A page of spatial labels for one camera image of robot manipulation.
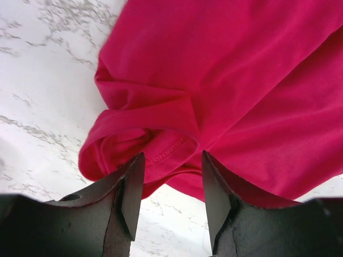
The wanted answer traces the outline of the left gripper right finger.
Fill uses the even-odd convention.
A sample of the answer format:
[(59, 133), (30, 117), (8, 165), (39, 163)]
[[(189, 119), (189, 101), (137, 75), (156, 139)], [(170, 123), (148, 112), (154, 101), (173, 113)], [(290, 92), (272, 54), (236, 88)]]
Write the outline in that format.
[(269, 193), (202, 154), (213, 256), (342, 256), (342, 198)]

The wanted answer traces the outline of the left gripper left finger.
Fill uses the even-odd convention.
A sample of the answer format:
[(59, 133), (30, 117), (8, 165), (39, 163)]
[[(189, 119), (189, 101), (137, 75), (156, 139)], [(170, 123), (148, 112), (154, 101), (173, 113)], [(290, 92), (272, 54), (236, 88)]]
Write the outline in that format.
[(141, 153), (58, 201), (1, 195), (1, 256), (128, 256), (144, 172)]

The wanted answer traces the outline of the red t shirt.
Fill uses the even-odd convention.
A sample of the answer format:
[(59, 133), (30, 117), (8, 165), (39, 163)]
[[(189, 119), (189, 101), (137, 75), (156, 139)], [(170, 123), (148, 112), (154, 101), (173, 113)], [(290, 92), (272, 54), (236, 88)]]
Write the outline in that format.
[(144, 198), (204, 200), (205, 150), (286, 199), (342, 174), (342, 1), (128, 1), (95, 83), (89, 180), (142, 152)]

